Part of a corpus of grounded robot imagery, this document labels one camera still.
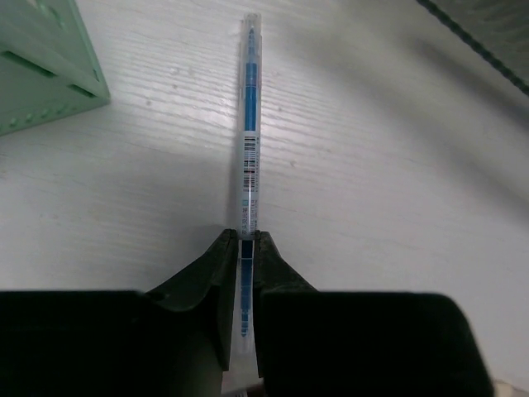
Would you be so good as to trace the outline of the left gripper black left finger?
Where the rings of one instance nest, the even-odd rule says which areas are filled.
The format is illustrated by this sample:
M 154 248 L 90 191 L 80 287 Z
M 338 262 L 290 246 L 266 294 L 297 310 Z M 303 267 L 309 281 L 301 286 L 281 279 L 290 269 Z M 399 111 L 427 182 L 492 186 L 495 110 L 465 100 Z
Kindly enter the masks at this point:
M 148 292 L 2 292 L 2 395 L 218 396 L 237 254 L 226 229 Z

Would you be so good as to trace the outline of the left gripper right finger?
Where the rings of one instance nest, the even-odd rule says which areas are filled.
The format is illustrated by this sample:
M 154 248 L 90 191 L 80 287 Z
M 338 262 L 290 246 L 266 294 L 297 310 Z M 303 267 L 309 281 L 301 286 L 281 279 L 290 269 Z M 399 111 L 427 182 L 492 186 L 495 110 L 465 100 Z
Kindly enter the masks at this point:
M 269 396 L 491 396 L 484 359 L 450 297 L 319 291 L 260 232 L 255 350 Z

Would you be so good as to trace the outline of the blue pen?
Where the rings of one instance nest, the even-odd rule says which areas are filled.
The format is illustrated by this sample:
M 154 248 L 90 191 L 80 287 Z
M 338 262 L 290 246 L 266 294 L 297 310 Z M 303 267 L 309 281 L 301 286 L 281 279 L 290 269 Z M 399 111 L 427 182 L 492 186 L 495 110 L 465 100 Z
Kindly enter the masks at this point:
M 261 15 L 248 13 L 241 23 L 236 196 L 236 230 L 240 240 L 239 347 L 243 354 L 254 348 L 252 279 L 260 191 L 261 53 Z

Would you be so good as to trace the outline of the clear plastic drawer cabinet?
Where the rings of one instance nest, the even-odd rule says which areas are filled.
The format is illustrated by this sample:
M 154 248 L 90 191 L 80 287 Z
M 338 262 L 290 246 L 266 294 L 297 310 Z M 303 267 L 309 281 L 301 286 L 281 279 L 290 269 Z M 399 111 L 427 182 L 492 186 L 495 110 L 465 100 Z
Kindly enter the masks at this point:
M 527 0 L 421 0 L 419 4 L 528 94 Z

